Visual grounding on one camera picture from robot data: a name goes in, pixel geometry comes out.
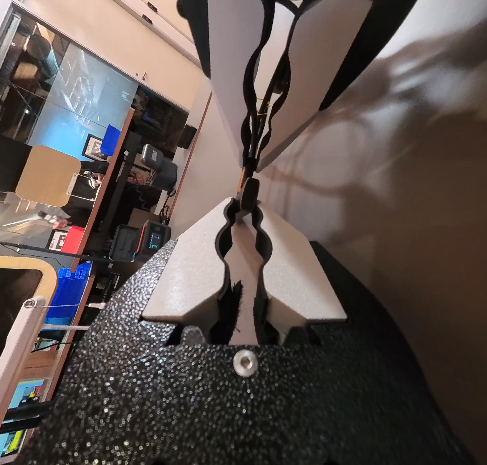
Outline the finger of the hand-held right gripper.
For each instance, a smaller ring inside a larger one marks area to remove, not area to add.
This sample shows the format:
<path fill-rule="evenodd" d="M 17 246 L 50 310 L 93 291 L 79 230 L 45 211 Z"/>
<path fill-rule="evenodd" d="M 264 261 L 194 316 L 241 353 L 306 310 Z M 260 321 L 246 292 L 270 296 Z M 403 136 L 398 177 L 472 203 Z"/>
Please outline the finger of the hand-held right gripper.
<path fill-rule="evenodd" d="M 268 115 L 257 172 L 314 120 L 372 5 L 373 0 L 302 0 L 284 51 L 289 87 Z"/>
<path fill-rule="evenodd" d="M 207 0 L 212 93 L 230 143 L 245 167 L 257 118 L 254 74 L 270 36 L 273 0 Z"/>

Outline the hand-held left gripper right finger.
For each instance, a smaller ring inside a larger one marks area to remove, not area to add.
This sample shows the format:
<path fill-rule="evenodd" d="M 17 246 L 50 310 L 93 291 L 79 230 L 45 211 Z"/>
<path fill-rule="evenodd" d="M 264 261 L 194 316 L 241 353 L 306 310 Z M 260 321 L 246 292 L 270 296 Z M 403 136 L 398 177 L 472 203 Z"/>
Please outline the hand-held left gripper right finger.
<path fill-rule="evenodd" d="M 253 304 L 259 345 L 282 344 L 294 328 L 346 321 L 347 315 L 300 231 L 258 201 L 252 211 L 255 249 L 262 257 Z"/>

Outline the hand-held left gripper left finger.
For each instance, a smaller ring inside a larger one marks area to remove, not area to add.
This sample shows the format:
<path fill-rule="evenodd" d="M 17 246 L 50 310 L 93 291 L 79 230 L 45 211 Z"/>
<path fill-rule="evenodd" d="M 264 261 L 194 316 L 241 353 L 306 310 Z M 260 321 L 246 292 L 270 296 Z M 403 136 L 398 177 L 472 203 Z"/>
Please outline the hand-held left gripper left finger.
<path fill-rule="evenodd" d="M 210 343 L 228 344 L 236 326 L 236 284 L 225 260 L 236 200 L 227 198 L 176 240 L 142 313 L 150 322 L 195 326 Z"/>

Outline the grey usb hub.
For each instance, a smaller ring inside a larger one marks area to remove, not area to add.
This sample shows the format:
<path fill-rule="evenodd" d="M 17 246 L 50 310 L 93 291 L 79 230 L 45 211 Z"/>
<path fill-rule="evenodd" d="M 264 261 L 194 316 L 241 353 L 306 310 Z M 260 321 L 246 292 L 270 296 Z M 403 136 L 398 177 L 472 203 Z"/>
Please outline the grey usb hub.
<path fill-rule="evenodd" d="M 239 221 L 250 214 L 256 206 L 259 194 L 259 179 L 249 177 L 236 196 L 235 220 Z"/>

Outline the black open case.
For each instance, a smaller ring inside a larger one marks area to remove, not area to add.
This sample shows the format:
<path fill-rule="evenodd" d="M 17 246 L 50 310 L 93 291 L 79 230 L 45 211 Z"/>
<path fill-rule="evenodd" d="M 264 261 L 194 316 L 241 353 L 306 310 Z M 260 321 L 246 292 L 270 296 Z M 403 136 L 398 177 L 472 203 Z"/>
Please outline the black open case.
<path fill-rule="evenodd" d="M 114 262 L 142 263 L 141 255 L 138 254 L 142 236 L 143 228 L 119 225 L 113 237 L 109 259 Z"/>

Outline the cardboard box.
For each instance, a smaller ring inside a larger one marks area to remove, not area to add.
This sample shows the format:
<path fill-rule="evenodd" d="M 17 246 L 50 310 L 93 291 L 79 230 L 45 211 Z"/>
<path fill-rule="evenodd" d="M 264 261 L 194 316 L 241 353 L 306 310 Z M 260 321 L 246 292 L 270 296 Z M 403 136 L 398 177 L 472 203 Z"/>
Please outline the cardboard box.
<path fill-rule="evenodd" d="M 143 225 L 148 221 L 159 223 L 160 216 L 152 212 L 133 208 L 127 225 L 133 228 L 142 229 Z"/>

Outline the dark grey portable power unit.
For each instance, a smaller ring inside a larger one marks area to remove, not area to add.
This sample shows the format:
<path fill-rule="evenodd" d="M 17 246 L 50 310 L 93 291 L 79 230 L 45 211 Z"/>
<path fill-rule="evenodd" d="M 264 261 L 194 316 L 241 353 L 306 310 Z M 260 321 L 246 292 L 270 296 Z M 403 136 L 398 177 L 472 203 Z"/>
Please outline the dark grey portable power unit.
<path fill-rule="evenodd" d="M 177 182 L 177 165 L 150 144 L 143 145 L 141 162 L 153 172 L 151 186 L 170 193 Z"/>

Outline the brown-edged desk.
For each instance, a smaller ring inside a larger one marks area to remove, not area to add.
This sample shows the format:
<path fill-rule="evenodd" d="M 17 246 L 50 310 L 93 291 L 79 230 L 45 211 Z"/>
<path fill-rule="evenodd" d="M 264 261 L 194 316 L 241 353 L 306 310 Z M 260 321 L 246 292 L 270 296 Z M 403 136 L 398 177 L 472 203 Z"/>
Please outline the brown-edged desk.
<path fill-rule="evenodd" d="M 82 238 L 80 240 L 80 243 L 78 244 L 77 250 L 75 252 L 75 255 L 72 255 L 73 261 L 70 267 L 70 272 L 75 273 L 77 266 L 81 260 L 81 256 L 83 255 L 83 251 L 87 245 L 89 236 L 91 234 L 91 231 L 93 230 L 93 227 L 96 222 L 96 218 L 100 212 L 101 206 L 103 201 L 107 198 L 107 189 L 110 187 L 110 182 L 113 179 L 117 179 L 118 172 L 121 166 L 122 162 L 122 155 L 123 155 L 123 145 L 124 141 L 127 137 L 127 134 L 129 132 L 129 127 L 131 120 L 133 118 L 133 115 L 135 113 L 135 110 L 133 108 L 129 109 L 129 112 L 126 116 L 126 119 L 124 121 L 123 127 L 121 129 L 121 133 L 119 135 L 117 144 L 115 146 L 113 156 L 110 159 L 109 166 L 107 168 L 106 175 L 102 181 L 98 196 L 96 200 L 94 201 L 94 206 L 92 209 L 92 212 L 90 214 L 90 217 L 88 219 L 86 228 L 83 232 Z"/>

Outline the red bin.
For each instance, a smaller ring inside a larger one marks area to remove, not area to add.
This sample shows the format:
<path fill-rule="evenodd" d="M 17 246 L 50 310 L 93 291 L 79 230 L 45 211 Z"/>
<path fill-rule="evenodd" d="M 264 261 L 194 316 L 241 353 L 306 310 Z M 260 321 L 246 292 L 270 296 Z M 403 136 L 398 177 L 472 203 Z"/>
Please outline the red bin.
<path fill-rule="evenodd" d="M 65 254 L 81 254 L 85 228 L 71 225 L 66 232 L 61 252 Z"/>

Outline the stack of blue bins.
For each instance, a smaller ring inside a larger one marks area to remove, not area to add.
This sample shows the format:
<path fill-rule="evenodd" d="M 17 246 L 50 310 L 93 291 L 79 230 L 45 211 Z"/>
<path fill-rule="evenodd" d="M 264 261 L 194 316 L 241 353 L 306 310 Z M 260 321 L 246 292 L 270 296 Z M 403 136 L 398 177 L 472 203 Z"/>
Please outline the stack of blue bins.
<path fill-rule="evenodd" d="M 58 287 L 46 314 L 46 324 L 67 325 L 74 319 L 91 269 L 92 262 L 88 261 L 79 264 L 74 273 L 70 268 L 58 270 Z"/>

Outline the framed black white sign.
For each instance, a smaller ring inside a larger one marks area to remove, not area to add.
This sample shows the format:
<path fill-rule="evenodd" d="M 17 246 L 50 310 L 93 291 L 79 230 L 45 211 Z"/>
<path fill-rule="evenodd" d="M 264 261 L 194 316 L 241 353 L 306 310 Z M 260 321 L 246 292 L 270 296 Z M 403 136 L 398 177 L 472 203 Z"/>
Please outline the framed black white sign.
<path fill-rule="evenodd" d="M 82 149 L 82 156 L 91 161 L 107 161 L 109 156 L 101 152 L 101 144 L 102 139 L 88 134 Z"/>
<path fill-rule="evenodd" d="M 61 252 L 63 250 L 63 246 L 68 235 L 68 230 L 63 229 L 53 229 L 51 234 L 46 242 L 45 249 Z"/>

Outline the blue bin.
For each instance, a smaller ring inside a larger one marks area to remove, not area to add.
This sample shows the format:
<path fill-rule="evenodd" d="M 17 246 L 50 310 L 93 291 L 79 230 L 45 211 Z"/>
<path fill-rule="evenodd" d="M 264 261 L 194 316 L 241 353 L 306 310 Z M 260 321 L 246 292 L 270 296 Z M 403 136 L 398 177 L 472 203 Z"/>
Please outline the blue bin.
<path fill-rule="evenodd" d="M 108 125 L 106 128 L 106 132 L 102 139 L 102 143 L 100 145 L 100 152 L 104 156 L 112 157 L 116 146 L 118 144 L 118 140 L 120 137 L 121 131 L 112 125 Z"/>

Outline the plywood board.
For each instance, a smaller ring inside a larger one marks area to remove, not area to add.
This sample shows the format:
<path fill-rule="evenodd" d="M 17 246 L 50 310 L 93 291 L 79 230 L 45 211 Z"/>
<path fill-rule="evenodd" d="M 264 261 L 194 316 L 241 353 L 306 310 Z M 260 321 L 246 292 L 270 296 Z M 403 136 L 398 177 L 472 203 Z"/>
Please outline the plywood board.
<path fill-rule="evenodd" d="M 78 158 L 44 145 L 34 145 L 17 183 L 21 200 L 63 207 L 70 199 L 73 176 L 81 170 Z"/>

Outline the black monitor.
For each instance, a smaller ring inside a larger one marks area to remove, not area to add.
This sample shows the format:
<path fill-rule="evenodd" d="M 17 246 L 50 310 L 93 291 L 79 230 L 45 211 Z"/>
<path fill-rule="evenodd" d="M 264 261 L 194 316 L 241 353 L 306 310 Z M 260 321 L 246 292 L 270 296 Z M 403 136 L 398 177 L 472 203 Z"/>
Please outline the black monitor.
<path fill-rule="evenodd" d="M 14 192 L 32 146 L 1 135 L 1 192 Z"/>

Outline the white bracket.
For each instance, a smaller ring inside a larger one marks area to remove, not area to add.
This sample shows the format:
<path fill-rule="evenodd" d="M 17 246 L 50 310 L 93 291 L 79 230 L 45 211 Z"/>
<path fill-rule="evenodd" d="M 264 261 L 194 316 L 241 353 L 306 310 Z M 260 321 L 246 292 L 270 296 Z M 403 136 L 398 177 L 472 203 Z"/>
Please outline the white bracket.
<path fill-rule="evenodd" d="M 45 320 L 46 308 L 46 299 L 41 295 L 24 301 L 7 336 L 1 354 L 1 421 L 15 393 L 24 360 Z"/>

